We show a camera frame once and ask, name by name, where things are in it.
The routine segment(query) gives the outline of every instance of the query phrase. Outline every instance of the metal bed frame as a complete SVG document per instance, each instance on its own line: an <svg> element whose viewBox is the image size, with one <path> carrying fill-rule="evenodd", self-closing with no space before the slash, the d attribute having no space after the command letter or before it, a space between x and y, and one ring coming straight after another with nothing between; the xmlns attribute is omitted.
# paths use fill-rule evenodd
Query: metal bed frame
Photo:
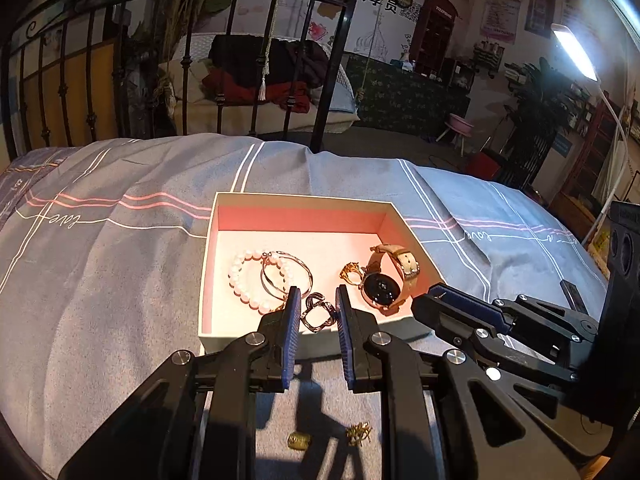
<svg viewBox="0 0 640 480"><path fill-rule="evenodd" d="M85 62L85 77L86 77L86 106L87 117L86 124L89 127L90 138L92 141L97 140L97 121L98 117L94 110L94 98L92 89L92 48L95 48L92 37L94 34L95 16L99 10L109 10L115 15L114 25L117 30L114 41L114 54L113 54L113 95L114 95L114 112L117 126L117 134L119 137L131 136L131 124L129 117L129 102L127 97L126 88L126 44L130 41L128 34L125 33L127 28L124 25L125 13L127 4L134 0L108 0L97 1L95 0L46 0L43 3L37 5L31 9L15 23L12 32L9 35L9 39L2 46L2 53L0 56L0 105L2 108L2 125L4 127L4 137L6 140L6 146L11 160L14 160L18 156L18 144L17 139L21 139L24 143L24 150L20 147L20 152L31 151L31 139L29 135L29 127L27 122L26 102L24 93L24 58L27 47L35 42L39 42L38 50L38 69L35 72L38 83L38 103L40 119L42 123L42 131L40 136L44 140L46 146L50 146L50 134L51 130L47 126L47 117L44 104L44 90L43 90L43 57L44 46L46 44L46 35L54 30L61 29L60 39L60 86L58 88L58 94L60 96L60 107L62 108L62 118L65 129L66 145L72 147L71 130L68 120L68 103L67 103L67 91L68 84L65 80L65 59L70 57L70 54L65 53L67 30L69 24L78 18L88 16L88 31L86 37L86 62ZM158 83L158 63L162 60L159 59L159 38L164 33L161 11L162 3L164 0L153 0L153 11L151 17L151 32L150 32L150 45L148 49L149 61L154 67L151 75L151 86ZM196 4L198 0L191 0L190 8L188 10L188 20L186 23L186 48L184 57L181 60L182 73L183 73L183 96L182 96L182 131L187 132L188 124L188 73L193 59L190 56L191 37L193 34L194 22L196 19ZM236 13L236 4L238 0L232 0L229 7L229 18L226 26L226 32L223 34L228 36L232 33L232 24ZM260 74L265 65L266 47L268 33L271 29L271 23L274 19L274 10L276 8L277 0L271 0L270 8L268 11L268 17L265 23L264 35L262 40L262 47L260 56L256 59L256 90L253 102L253 113L251 129L247 133L250 136L255 136L255 125L257 121L257 107L258 107L258 86L260 81ZM329 106L331 104L332 94L334 92L334 85L338 75L340 67L340 59L344 51L344 45L347 39L347 34L351 25L351 19L353 17L353 11L355 8L356 0L308 0L308 6L305 15L305 21L303 24L303 31L300 37L301 44L306 40L306 34L310 23L311 15L316 3L326 3L340 8L340 14L337 20L337 25L334 32L334 42L332 44L331 55L329 56L329 65L326 72L324 85L322 87L322 94L318 104L318 111L316 114L316 122L314 124L313 133L311 136L309 147L314 153L317 153L321 149L322 135L326 126L327 115ZM48 9L54 8L63 4L63 10L58 12L55 16L48 19L44 24L38 27L38 17L42 16ZM286 139L289 129L289 118L295 104L295 98L293 97L294 83L296 82L298 75L300 74L300 67L302 64L302 56L300 56L299 49L296 56L296 62L294 64L294 76L293 82L290 86L289 98L287 100L286 116L283 124L283 138ZM12 62L17 65L17 74L12 74ZM10 85L10 79L15 77L16 84ZM145 101L145 127L144 138L156 137L156 99L153 96L153 92L146 92L147 95L143 96ZM17 103L19 110L19 125L15 128L15 124L12 124L12 112L11 103ZM217 116L217 133L222 133L222 115L225 108L225 91L224 87L220 88L215 102L218 105Z"/></svg>

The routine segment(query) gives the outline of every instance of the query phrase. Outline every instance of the gold ring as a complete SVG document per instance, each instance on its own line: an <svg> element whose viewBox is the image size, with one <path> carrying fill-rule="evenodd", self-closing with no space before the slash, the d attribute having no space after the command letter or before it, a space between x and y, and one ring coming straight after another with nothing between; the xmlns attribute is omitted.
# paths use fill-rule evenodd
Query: gold ring
<svg viewBox="0 0 640 480"><path fill-rule="evenodd" d="M353 283L351 281L351 278L349 277L349 274L351 272L355 272L358 276L360 276L360 282L359 283ZM346 264L342 268L342 270L340 271L340 278L343 279L345 282L349 283L349 285L360 286L360 284L362 283L362 280L364 280L364 272L360 268L360 264L359 263L351 262L350 264Z"/></svg>

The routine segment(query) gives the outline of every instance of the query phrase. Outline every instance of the potted plant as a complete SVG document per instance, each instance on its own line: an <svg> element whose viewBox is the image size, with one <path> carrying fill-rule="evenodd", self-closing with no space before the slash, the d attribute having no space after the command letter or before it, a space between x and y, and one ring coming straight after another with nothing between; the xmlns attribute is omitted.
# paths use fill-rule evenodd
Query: potted plant
<svg viewBox="0 0 640 480"><path fill-rule="evenodd" d="M570 118L579 111L572 80L540 58L540 66L525 64L523 85L513 89L515 108L505 107L514 129L504 149L506 163L497 181L524 189L538 174L557 134L570 130Z"/></svg>

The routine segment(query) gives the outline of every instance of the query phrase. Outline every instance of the leather watch strap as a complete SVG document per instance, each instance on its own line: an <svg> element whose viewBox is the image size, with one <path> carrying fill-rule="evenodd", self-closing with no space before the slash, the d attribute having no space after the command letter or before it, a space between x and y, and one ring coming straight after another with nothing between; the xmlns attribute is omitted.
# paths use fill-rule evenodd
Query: leather watch strap
<svg viewBox="0 0 640 480"><path fill-rule="evenodd" d="M411 291L418 282L420 266L411 251L400 245L382 244L372 247L371 251L373 252L365 269L365 274L380 272L382 257L385 254L388 254L402 278L402 290L400 291L400 295L388 307L389 310L394 309L402 305L411 295Z"/></svg>

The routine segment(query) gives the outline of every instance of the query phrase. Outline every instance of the white box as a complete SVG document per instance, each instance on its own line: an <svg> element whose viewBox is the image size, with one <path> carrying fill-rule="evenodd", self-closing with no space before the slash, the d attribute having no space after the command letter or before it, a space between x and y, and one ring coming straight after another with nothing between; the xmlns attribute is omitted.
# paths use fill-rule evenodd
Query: white box
<svg viewBox="0 0 640 480"><path fill-rule="evenodd" d="M236 254L246 249L279 250L305 262L314 277L313 292L335 302L335 289L344 283L340 270L349 262L365 266L370 247L397 244L408 248L420 265L420 275L412 296L419 296L444 279L436 265L404 222L393 204L367 200L314 196L216 193L200 283L198 336L207 352L222 350L234 339L253 332L260 323L258 311L250 309L234 294L228 271ZM306 272L292 264L296 285L305 291ZM401 279L388 256L382 259L382 272L401 285ZM242 274L253 281L248 286L260 288L261 299L267 293L260 286L260 262L243 266ZM347 285L351 305L376 316L380 327L405 340L429 333L411 313L409 298L400 311L383 315L370 307L356 286ZM273 306L278 306L273 299ZM326 318L316 308L312 324ZM312 333L300 324L298 359L338 355L337 325Z"/></svg>

